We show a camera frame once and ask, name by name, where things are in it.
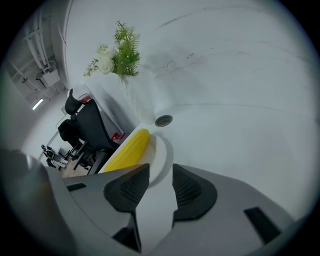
flower arrangement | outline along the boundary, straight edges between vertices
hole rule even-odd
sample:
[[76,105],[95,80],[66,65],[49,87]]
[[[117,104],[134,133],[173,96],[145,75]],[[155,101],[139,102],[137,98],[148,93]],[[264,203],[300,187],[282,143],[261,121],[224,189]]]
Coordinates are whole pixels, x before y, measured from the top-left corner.
[[138,52],[140,35],[134,33],[133,28],[126,26],[126,23],[116,22],[117,29],[114,34],[114,47],[101,44],[97,53],[98,58],[93,58],[86,72],[85,77],[99,70],[102,74],[115,73],[120,77],[137,76],[140,53]]

metal drain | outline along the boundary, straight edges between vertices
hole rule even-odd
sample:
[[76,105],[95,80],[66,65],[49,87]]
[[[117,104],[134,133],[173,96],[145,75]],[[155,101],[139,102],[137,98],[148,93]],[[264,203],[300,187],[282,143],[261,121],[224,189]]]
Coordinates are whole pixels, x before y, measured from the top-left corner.
[[173,117],[171,115],[162,115],[157,120],[155,120],[155,125],[158,127],[167,126],[172,122]]

white plate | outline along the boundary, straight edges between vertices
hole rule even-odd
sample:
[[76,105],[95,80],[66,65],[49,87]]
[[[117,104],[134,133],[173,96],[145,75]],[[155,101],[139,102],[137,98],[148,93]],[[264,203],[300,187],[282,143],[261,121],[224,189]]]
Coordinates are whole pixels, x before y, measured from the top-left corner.
[[150,164],[149,185],[159,176],[165,166],[167,148],[164,141],[157,135],[150,134],[149,143],[138,164]]

ceiling light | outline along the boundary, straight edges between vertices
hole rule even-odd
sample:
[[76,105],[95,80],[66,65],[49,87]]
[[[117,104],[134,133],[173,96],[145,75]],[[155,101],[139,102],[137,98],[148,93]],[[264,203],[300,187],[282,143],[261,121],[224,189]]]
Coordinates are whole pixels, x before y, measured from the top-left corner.
[[32,110],[35,110],[36,107],[38,107],[38,106],[41,104],[41,102],[43,102],[43,101],[44,101],[44,100],[41,98],[41,99],[37,102],[37,104],[34,105],[34,107],[32,108]]

yellow corn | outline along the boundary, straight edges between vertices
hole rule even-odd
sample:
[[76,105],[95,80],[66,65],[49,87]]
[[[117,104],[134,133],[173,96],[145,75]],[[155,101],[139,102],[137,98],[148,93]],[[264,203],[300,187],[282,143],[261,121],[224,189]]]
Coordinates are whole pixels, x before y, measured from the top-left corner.
[[149,143],[150,133],[147,129],[138,130],[121,148],[112,156],[103,172],[110,172],[136,165],[143,156]]

